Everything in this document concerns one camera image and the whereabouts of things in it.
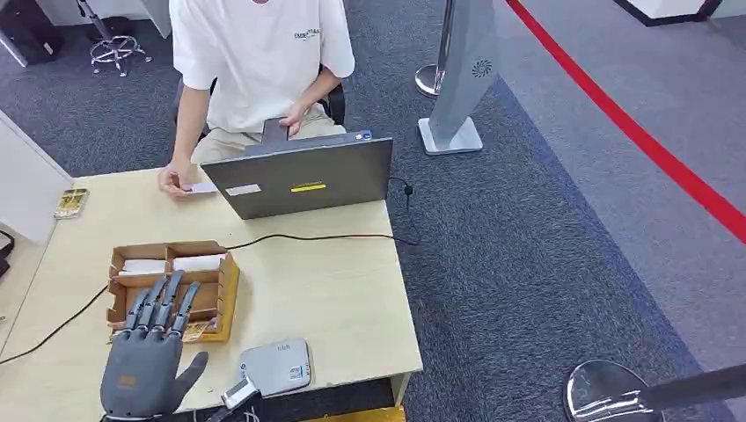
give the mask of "cardboard box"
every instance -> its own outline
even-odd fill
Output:
[[[119,275],[126,259],[163,259],[165,273],[172,274],[173,260],[182,257],[197,257],[203,255],[226,254],[221,259],[218,270],[187,271],[179,282],[179,290],[173,312],[179,308],[181,299],[187,291],[189,283],[199,281],[200,290],[194,298],[189,325],[185,332],[186,343],[201,343],[228,341],[230,327],[233,324],[233,313],[236,307],[238,291],[238,266],[233,256],[215,241],[178,242],[172,244],[138,244],[119,246],[114,248],[112,264],[109,267],[109,293],[114,297],[113,307],[106,312],[106,320],[110,324],[124,322],[137,292],[144,287],[152,287],[163,273],[146,275]],[[196,327],[208,328],[201,332]]]

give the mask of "person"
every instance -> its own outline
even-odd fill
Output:
[[[241,156],[266,119],[284,117],[295,138],[345,132],[317,104],[355,68],[342,0],[170,1],[184,91],[162,191],[186,195],[194,164]]]

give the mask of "white label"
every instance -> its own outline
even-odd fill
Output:
[[[261,192],[261,188],[259,188],[259,185],[245,185],[245,186],[237,186],[237,187],[232,187],[230,189],[226,189],[225,192],[229,196],[239,196],[239,195],[246,195],[247,193]]]
[[[290,381],[303,379],[303,367],[292,367],[290,369]]]

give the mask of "blue carpet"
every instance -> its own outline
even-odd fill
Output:
[[[421,246],[399,246],[425,367],[407,391],[408,420],[561,421],[563,382],[594,358],[650,382],[699,372],[502,81],[474,114],[484,151],[424,155],[415,125],[433,103],[415,92],[413,73],[435,57],[441,11],[426,0],[347,0],[358,60],[345,82],[347,126],[395,137],[393,172],[414,185],[412,217],[423,235]],[[146,47],[162,42],[143,30]],[[80,60],[14,78],[46,86],[63,72],[85,95],[38,90],[9,100],[19,87],[0,84],[0,106],[13,101],[19,125],[76,175],[164,164],[175,83],[165,60],[148,70],[138,64],[126,83],[112,76],[94,88]],[[116,101],[104,83],[116,87]],[[110,106],[97,111],[91,101]],[[389,206],[395,233],[413,236],[403,195],[392,191]],[[262,421],[285,421],[388,404],[386,383],[371,382],[267,400],[257,411]],[[733,418],[709,404],[672,411],[669,420]]]

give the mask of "red line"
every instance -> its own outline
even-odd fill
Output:
[[[746,216],[717,193],[694,171],[678,160],[653,136],[640,126],[622,107],[560,47],[552,36],[534,19],[519,0],[506,0],[508,5],[534,34],[546,51],[573,78],[601,110],[670,178],[699,202],[726,229],[746,244]]]

